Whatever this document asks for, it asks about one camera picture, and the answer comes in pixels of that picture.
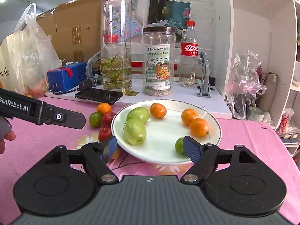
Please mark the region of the person's left hand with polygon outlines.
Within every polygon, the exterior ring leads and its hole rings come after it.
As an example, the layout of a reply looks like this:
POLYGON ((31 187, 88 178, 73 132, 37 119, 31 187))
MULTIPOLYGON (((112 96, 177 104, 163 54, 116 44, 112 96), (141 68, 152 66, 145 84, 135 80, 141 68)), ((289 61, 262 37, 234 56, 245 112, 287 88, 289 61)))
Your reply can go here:
POLYGON ((5 151, 5 141, 14 141, 16 139, 16 135, 15 133, 11 130, 10 132, 8 132, 3 139, 0 140, 0 154, 3 154, 5 151))

